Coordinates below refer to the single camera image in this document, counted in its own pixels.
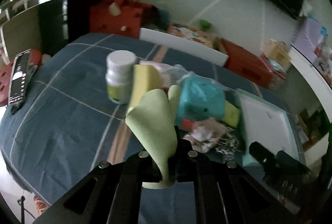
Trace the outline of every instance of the phone screen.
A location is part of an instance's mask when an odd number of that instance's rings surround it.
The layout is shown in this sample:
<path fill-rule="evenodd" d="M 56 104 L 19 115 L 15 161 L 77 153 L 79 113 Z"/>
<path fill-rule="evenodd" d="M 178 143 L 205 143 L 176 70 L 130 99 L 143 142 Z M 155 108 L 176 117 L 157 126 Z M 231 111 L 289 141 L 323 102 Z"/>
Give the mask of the phone screen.
<path fill-rule="evenodd" d="M 10 104 L 23 99 L 29 54 L 30 51 L 26 51 L 19 55 L 16 59 L 9 98 Z"/>

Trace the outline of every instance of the white bottle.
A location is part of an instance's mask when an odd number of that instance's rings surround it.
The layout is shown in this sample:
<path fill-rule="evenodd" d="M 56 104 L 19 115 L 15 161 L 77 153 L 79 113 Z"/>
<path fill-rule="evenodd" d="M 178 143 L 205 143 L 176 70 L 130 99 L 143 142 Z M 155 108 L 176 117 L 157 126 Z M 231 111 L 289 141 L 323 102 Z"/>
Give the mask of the white bottle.
<path fill-rule="evenodd" d="M 116 50 L 106 58 L 107 94 L 116 104 L 129 103 L 132 93 L 133 65 L 136 60 L 136 55 L 127 50 Z"/>

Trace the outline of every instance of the floor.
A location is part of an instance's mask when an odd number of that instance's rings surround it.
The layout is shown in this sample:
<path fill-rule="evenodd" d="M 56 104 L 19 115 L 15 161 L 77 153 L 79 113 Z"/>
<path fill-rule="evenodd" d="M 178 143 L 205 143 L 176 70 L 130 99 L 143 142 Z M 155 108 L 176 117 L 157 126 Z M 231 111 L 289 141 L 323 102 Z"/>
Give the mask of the floor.
<path fill-rule="evenodd" d="M 0 108 L 0 119 L 2 118 L 6 108 Z M 21 207 L 17 203 L 17 200 L 21 198 L 23 195 L 25 197 L 24 208 L 26 208 L 35 218 L 37 218 L 38 212 L 36 206 L 34 204 L 34 194 L 29 193 L 23 190 L 11 177 L 9 172 L 7 171 L 5 161 L 0 152 L 0 192 L 6 203 L 17 217 L 19 221 L 21 221 Z M 34 219 L 30 214 L 25 212 L 25 223 L 31 224 Z"/>

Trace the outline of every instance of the cable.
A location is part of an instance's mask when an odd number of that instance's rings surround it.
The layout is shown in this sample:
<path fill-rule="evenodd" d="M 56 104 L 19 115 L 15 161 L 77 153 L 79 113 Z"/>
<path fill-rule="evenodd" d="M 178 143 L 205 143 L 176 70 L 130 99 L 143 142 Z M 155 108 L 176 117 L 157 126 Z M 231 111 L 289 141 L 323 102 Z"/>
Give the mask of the cable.
<path fill-rule="evenodd" d="M 20 201 L 21 201 L 21 200 L 17 200 L 17 203 L 19 204 L 19 206 L 22 207 Z M 30 213 L 28 210 L 26 210 L 26 208 L 23 208 L 23 209 L 24 209 L 24 211 L 26 211 L 29 215 L 31 215 L 34 219 L 36 219 L 32 213 Z"/>

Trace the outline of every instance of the smartphone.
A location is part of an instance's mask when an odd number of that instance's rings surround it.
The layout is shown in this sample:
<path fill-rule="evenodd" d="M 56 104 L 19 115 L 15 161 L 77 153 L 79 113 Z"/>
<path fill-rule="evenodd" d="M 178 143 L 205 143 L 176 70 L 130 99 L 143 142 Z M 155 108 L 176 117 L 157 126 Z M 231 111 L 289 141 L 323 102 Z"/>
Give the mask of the smartphone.
<path fill-rule="evenodd" d="M 19 106 L 25 97 L 30 50 L 16 55 L 8 92 L 8 104 Z"/>

